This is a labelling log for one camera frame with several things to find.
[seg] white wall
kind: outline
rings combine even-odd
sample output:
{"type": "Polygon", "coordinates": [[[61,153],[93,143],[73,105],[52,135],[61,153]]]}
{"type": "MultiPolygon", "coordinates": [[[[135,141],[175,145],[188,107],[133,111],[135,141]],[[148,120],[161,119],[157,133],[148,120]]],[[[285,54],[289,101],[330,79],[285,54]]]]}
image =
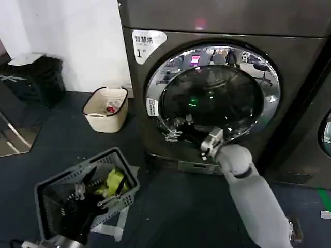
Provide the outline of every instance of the white wall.
{"type": "Polygon", "coordinates": [[[117,0],[0,0],[0,40],[13,58],[64,61],[68,91],[130,87],[117,0]]]}

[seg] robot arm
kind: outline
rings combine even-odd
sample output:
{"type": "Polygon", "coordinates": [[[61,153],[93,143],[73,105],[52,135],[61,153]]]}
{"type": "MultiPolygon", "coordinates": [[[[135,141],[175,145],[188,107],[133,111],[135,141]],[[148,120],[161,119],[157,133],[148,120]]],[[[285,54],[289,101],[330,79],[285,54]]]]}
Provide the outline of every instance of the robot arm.
{"type": "Polygon", "coordinates": [[[251,153],[240,145],[222,146],[217,142],[221,138],[218,130],[201,148],[219,163],[248,235],[261,248],[292,247],[290,223],[270,186],[254,166],[251,153]]]}

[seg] washing machine base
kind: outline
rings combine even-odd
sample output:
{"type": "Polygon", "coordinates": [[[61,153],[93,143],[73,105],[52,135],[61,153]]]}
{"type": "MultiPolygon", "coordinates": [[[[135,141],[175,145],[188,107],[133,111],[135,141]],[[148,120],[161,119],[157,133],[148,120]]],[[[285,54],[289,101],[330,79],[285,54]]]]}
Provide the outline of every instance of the washing machine base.
{"type": "Polygon", "coordinates": [[[174,160],[156,154],[145,153],[146,163],[149,166],[164,169],[173,169],[181,172],[200,173],[209,175],[223,175],[217,164],[193,163],[181,160],[174,160]]]}

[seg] dark blue floor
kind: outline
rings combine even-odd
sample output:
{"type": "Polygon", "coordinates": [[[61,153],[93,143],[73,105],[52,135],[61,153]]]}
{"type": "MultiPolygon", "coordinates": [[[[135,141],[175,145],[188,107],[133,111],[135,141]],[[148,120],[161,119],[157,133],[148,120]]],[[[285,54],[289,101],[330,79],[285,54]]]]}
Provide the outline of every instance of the dark blue floor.
{"type": "MultiPolygon", "coordinates": [[[[0,158],[0,240],[39,239],[34,185],[117,146],[131,165],[140,167],[141,189],[130,207],[122,241],[91,234],[87,247],[256,247],[222,177],[151,170],[144,161],[133,105],[120,132],[102,134],[81,114],[87,98],[88,94],[67,94],[46,113],[30,153],[0,158]]],[[[320,218],[324,208],[316,190],[281,184],[272,188],[284,212],[301,222],[300,247],[330,247],[331,221],[320,218]]],[[[8,245],[0,242],[2,247],[8,245]]]]}

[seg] small beige bin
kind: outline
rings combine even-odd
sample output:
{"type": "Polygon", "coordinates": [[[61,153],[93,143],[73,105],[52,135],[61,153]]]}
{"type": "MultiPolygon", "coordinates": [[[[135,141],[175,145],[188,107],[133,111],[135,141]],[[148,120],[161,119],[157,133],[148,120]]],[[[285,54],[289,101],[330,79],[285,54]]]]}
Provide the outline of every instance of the small beige bin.
{"type": "Polygon", "coordinates": [[[128,91],[124,88],[96,90],[83,108],[88,123],[101,133],[119,131],[128,113],[128,91]],[[115,112],[107,112],[107,106],[114,106],[115,112]]]}

